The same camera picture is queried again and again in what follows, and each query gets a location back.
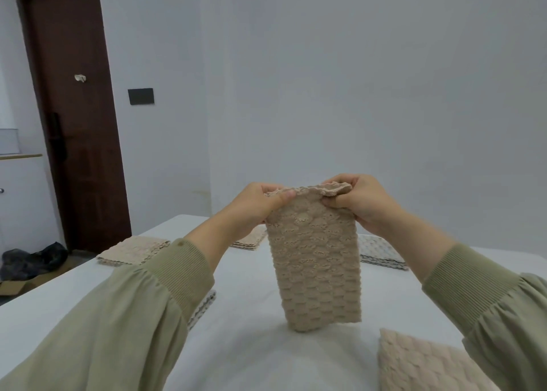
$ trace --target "knitted textile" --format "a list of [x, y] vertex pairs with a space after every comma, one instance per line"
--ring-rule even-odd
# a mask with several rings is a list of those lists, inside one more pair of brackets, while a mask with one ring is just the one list
[[200, 320], [205, 311], [209, 309], [211, 303], [215, 301], [216, 297], [217, 292], [215, 290], [210, 290], [209, 293], [207, 293], [207, 296], [205, 296], [205, 298], [201, 301], [199, 306], [196, 308], [196, 310], [188, 320], [188, 331], [194, 327], [198, 320]]
[[407, 263], [382, 237], [359, 234], [357, 236], [362, 263], [376, 264], [393, 269], [408, 270]]
[[142, 264], [169, 243], [162, 238], [132, 236], [100, 253], [97, 260], [109, 266]]
[[361, 321], [361, 274], [353, 214], [345, 208], [327, 208], [321, 202], [323, 196], [345, 194], [351, 188], [337, 183], [293, 188], [296, 198], [266, 219], [285, 318], [295, 331]]
[[241, 240], [236, 241], [231, 247], [242, 248], [245, 250], [256, 250], [262, 240], [266, 237], [266, 227], [263, 225], [256, 226], [253, 231]]
[[381, 391], [493, 391], [498, 388], [461, 349], [380, 329]]

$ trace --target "white table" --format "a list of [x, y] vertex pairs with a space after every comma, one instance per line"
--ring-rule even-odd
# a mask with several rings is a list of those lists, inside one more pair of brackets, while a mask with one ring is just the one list
[[[205, 220], [178, 215], [144, 233], [175, 239]], [[547, 278], [547, 260], [478, 249]], [[0, 307], [0, 377], [23, 361], [113, 268], [94, 260]], [[376, 390], [379, 329], [461, 346], [461, 334], [411, 272], [361, 265], [363, 321], [310, 333], [287, 329], [269, 246], [230, 248], [215, 272], [217, 299], [189, 333], [165, 390]]]

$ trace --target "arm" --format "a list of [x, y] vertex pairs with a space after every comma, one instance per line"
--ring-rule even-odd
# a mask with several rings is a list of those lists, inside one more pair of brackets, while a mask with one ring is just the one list
[[326, 182], [353, 190], [325, 198], [349, 208], [368, 231], [405, 259], [422, 290], [464, 335], [467, 352], [503, 390], [547, 384], [547, 282], [517, 275], [424, 220], [407, 213], [369, 175], [342, 174]]
[[160, 391], [226, 249], [294, 197], [264, 196], [277, 187], [250, 184], [145, 264], [116, 269], [0, 380], [0, 390]]

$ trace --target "black plastic bag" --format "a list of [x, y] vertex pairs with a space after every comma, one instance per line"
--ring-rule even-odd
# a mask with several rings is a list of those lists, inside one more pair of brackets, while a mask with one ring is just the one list
[[68, 250], [61, 243], [53, 243], [33, 254], [18, 248], [8, 250], [2, 255], [0, 280], [30, 280], [57, 270], [67, 257]]

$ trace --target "olive green sweater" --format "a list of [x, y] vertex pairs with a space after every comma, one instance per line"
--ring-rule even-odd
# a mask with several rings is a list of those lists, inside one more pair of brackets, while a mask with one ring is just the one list
[[[116, 269], [0, 380], [0, 390], [160, 391], [186, 340], [188, 318], [213, 283], [201, 252], [183, 239], [141, 266]], [[547, 282], [459, 244], [423, 290], [502, 390], [545, 389]]]

